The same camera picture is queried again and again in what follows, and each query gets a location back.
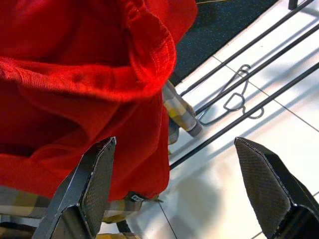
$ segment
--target small tag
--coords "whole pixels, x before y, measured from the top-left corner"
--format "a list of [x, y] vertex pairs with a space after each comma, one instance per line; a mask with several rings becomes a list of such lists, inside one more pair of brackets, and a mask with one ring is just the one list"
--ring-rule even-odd
[[127, 199], [133, 201], [133, 202], [142, 202], [147, 200], [147, 198], [143, 197], [142, 195], [136, 193], [136, 192], [129, 192], [126, 196]]

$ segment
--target red cloth bag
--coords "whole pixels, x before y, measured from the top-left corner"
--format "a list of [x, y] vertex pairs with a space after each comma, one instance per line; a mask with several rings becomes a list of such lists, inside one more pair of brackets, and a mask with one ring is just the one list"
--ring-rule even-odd
[[193, 0], [0, 1], [0, 184], [52, 197], [116, 136], [109, 200], [169, 177], [161, 88]]

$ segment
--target plaid fabric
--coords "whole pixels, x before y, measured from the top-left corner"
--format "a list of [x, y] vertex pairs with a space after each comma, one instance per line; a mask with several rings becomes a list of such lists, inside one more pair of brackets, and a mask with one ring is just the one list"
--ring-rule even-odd
[[[8, 228], [0, 225], [0, 238], [1, 239], [31, 239], [35, 231], [29, 228]], [[132, 233], [118, 233], [118, 234], [98, 234], [96, 239], [141, 239], [139, 236]]]
[[[0, 215], [41, 219], [50, 204], [48, 198], [0, 186]], [[102, 221], [117, 223], [133, 213], [138, 212], [142, 202], [128, 200], [112, 201], [107, 204]], [[25, 228], [6, 228], [0, 224], [0, 238], [31, 238], [33, 232]], [[99, 235], [99, 239], [138, 239], [138, 236], [130, 234], [105, 234]]]
[[[49, 206], [48, 198], [0, 187], [0, 215], [41, 219]], [[103, 221], [117, 223], [141, 209], [142, 202], [128, 200], [112, 201], [107, 204]]]
[[170, 118], [168, 143], [172, 144], [177, 141], [179, 127], [182, 127], [193, 137], [199, 135], [202, 132], [202, 126], [195, 118], [195, 112], [176, 92], [170, 81], [164, 85], [162, 94], [164, 106]]

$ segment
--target black metal bar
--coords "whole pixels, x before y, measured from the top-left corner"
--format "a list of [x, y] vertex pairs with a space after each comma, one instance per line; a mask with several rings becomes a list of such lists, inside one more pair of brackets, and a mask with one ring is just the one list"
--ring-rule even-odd
[[298, 6], [298, 0], [289, 0], [288, 9], [289, 10], [295, 10]]
[[228, 59], [226, 59], [224, 62], [222, 62], [220, 65], [218, 65], [215, 69], [207, 73], [205, 76], [203, 76], [201, 79], [199, 79], [197, 82], [195, 82], [193, 85], [188, 87], [185, 91], [183, 91], [180, 95], [184, 96], [191, 90], [193, 90], [195, 87], [199, 86], [201, 83], [203, 83], [205, 80], [207, 80], [209, 77], [211, 77], [213, 74], [215, 74], [217, 71], [219, 71], [221, 68], [226, 66], [229, 62], [234, 60], [237, 56], [239, 56], [241, 53], [246, 51], [249, 47], [254, 45], [256, 42], [264, 38], [266, 35], [268, 35], [270, 32], [275, 30], [277, 27], [279, 27], [281, 24], [283, 24], [285, 21], [287, 21], [289, 18], [294, 16], [297, 12], [299, 12], [301, 9], [312, 3], [314, 0], [307, 0], [300, 6], [298, 6], [296, 9], [293, 11], [289, 12], [286, 16], [284, 16], [282, 19], [280, 19], [277, 23], [275, 23], [273, 26], [271, 26], [268, 30], [260, 34], [258, 37], [256, 37], [254, 40], [249, 42], [247, 45], [245, 45], [243, 48], [241, 48], [239, 51], [234, 53], [232, 56], [230, 56]]
[[290, 81], [288, 84], [286, 84], [285, 86], [283, 86], [282, 88], [280, 88], [279, 90], [277, 90], [275, 93], [273, 93], [271, 96], [269, 96], [267, 99], [263, 100], [262, 102], [260, 102], [259, 104], [257, 104], [255, 107], [253, 107], [251, 110], [249, 110], [247, 113], [243, 114], [241, 117], [239, 117], [238, 119], [236, 119], [235, 121], [233, 121], [232, 123], [230, 123], [228, 126], [226, 126], [225, 128], [223, 128], [222, 130], [220, 130], [219, 132], [217, 132], [216, 134], [214, 134], [211, 138], [209, 138], [208, 140], [206, 140], [205, 142], [203, 142], [202, 144], [200, 144], [199, 146], [197, 146], [195, 149], [191, 150], [190, 152], [188, 152], [186, 155], [184, 155], [182, 158], [180, 158], [179, 160], [177, 160], [176, 162], [174, 162], [171, 166], [170, 169], [174, 169], [177, 166], [179, 166], [181, 163], [183, 163], [184, 161], [186, 161], [188, 158], [190, 158], [191, 156], [193, 156], [194, 154], [196, 154], [197, 152], [199, 152], [201, 149], [203, 149], [204, 147], [206, 147], [207, 145], [209, 145], [210, 143], [212, 143], [213, 141], [215, 141], [216, 139], [218, 139], [220, 136], [222, 136], [224, 133], [226, 133], [227, 131], [231, 130], [233, 127], [235, 127], [236, 125], [238, 125], [240, 122], [242, 122], [244, 119], [248, 118], [249, 116], [251, 116], [253, 113], [255, 113], [256, 111], [258, 111], [259, 109], [261, 109], [262, 107], [264, 107], [266, 104], [268, 104], [270, 101], [272, 101], [273, 99], [275, 99], [276, 97], [278, 97], [279, 95], [281, 95], [283, 92], [287, 91], [289, 88], [291, 88], [292, 86], [294, 86], [295, 84], [297, 84], [298, 82], [300, 82], [302, 79], [304, 79], [305, 77], [307, 77], [308, 75], [310, 75], [312, 72], [314, 72], [315, 70], [317, 70], [319, 68], [319, 62], [317, 62], [315, 65], [313, 65], [312, 67], [310, 67], [308, 70], [306, 70], [305, 72], [303, 72], [301, 75], [297, 76], [296, 78], [294, 78], [292, 81]]
[[293, 48], [294, 46], [296, 46], [297, 44], [299, 44], [300, 42], [302, 42], [303, 40], [305, 40], [308, 36], [310, 36], [311, 34], [313, 34], [314, 32], [316, 32], [319, 29], [319, 24], [317, 24], [315, 27], [313, 27], [312, 29], [310, 29], [309, 31], [307, 31], [305, 34], [303, 34], [301, 37], [299, 37], [297, 40], [293, 41], [292, 43], [290, 43], [288, 46], [286, 46], [284, 49], [282, 49], [281, 51], [279, 51], [277, 54], [275, 54], [274, 56], [272, 56], [271, 58], [269, 58], [267, 61], [265, 61], [263, 64], [261, 64], [260, 66], [258, 66], [255, 70], [253, 70], [252, 72], [250, 72], [248, 75], [246, 75], [245, 77], [243, 77], [241, 80], [239, 80], [238, 82], [236, 82], [234, 85], [232, 85], [231, 87], [229, 87], [227, 90], [225, 90], [224, 92], [222, 92], [221, 94], [219, 94], [218, 96], [216, 96], [214, 99], [210, 100], [209, 102], [207, 102], [206, 104], [204, 104], [202, 107], [200, 107], [198, 110], [196, 110], [196, 115], [201, 113], [202, 111], [206, 110], [208, 107], [210, 107], [212, 104], [214, 104], [215, 102], [217, 102], [219, 99], [221, 99], [222, 97], [224, 97], [225, 95], [227, 95], [229, 92], [231, 92], [232, 90], [234, 90], [236, 87], [238, 87], [240, 84], [244, 83], [245, 81], [247, 81], [249, 78], [251, 78], [252, 76], [254, 76], [255, 74], [257, 74], [259, 71], [261, 71], [262, 69], [264, 69], [266, 66], [268, 66], [270, 63], [272, 63], [273, 61], [275, 61], [277, 58], [279, 58], [280, 56], [282, 56], [283, 54], [285, 54], [287, 51], [289, 51], [291, 48]]

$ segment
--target dark carpet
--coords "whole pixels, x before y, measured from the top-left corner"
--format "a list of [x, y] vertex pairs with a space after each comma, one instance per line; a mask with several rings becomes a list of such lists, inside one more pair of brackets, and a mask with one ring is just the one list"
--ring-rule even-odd
[[196, 0], [198, 15], [177, 45], [177, 64], [171, 82], [177, 85], [277, 0]]

